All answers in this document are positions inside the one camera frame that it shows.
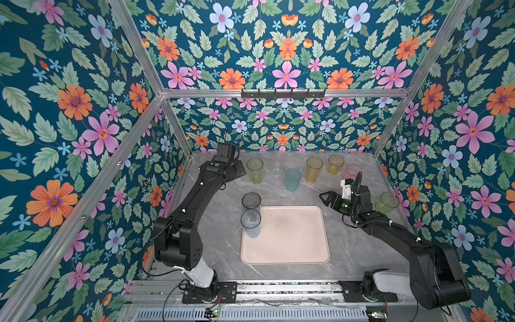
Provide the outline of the light blue tumbler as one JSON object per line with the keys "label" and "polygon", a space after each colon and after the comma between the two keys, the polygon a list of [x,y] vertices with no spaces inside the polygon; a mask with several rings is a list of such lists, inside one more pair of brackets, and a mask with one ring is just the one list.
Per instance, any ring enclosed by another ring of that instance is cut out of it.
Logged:
{"label": "light blue tumbler", "polygon": [[247,236],[256,238],[260,235],[262,217],[258,211],[248,209],[241,215],[240,221]]}

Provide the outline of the tall green faceted tumbler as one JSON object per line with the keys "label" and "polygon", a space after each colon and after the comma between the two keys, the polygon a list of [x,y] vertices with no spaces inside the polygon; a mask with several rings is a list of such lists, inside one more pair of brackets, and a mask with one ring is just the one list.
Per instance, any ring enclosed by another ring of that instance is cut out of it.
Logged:
{"label": "tall green faceted tumbler", "polygon": [[262,182],[264,161],[260,158],[251,158],[247,161],[247,168],[250,181],[259,185]]}

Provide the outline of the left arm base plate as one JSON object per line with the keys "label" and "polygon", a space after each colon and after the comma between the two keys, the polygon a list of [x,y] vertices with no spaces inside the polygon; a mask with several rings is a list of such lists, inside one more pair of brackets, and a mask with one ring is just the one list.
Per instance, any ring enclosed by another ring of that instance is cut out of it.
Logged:
{"label": "left arm base plate", "polygon": [[200,288],[188,285],[183,293],[183,304],[216,304],[236,302],[237,296],[236,282],[216,282],[208,288]]}

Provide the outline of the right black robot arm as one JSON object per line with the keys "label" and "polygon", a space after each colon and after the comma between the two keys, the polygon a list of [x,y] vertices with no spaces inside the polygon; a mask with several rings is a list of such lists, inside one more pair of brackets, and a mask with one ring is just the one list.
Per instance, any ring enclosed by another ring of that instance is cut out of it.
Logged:
{"label": "right black robot arm", "polygon": [[406,282],[394,286],[389,276],[384,282],[379,275],[388,271],[368,272],[378,292],[405,294],[413,297],[425,309],[432,310],[469,301],[472,292],[454,249],[444,243],[433,243],[411,233],[408,228],[393,222],[384,213],[373,209],[370,190],[365,185],[350,186],[350,197],[335,191],[319,195],[323,205],[349,217],[351,228],[362,229],[382,240],[409,262]]}

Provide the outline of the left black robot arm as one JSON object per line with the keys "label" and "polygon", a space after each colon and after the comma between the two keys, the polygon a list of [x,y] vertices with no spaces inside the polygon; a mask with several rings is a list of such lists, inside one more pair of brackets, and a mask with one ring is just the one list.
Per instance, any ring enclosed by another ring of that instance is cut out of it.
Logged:
{"label": "left black robot arm", "polygon": [[233,144],[219,143],[214,157],[199,167],[197,180],[182,203],[154,224],[155,259],[181,271],[197,288],[215,284],[215,271],[203,259],[198,225],[215,194],[228,182],[245,176],[239,155],[240,149]]}

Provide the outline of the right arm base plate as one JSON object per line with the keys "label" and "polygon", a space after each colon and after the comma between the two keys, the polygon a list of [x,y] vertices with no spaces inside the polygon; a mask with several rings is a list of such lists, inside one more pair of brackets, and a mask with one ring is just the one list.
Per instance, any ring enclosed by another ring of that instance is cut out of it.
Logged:
{"label": "right arm base plate", "polygon": [[342,288],[346,303],[397,303],[398,296],[391,292],[381,292],[370,283],[359,280],[339,280],[337,284]]}

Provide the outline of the beige plastic tray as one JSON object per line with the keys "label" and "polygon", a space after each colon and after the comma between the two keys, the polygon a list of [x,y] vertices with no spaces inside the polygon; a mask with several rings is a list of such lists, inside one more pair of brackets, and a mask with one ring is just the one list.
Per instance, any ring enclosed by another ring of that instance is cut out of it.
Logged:
{"label": "beige plastic tray", "polygon": [[255,237],[242,233],[244,264],[325,264],[331,255],[318,206],[263,206]]}

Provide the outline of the grey smoky tumbler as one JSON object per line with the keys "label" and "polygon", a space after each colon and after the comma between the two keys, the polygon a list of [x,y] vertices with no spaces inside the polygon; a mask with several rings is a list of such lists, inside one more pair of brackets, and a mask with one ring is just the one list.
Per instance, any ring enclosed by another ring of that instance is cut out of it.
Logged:
{"label": "grey smoky tumbler", "polygon": [[260,212],[262,198],[255,192],[246,193],[242,199],[241,204],[247,210],[255,210]]}

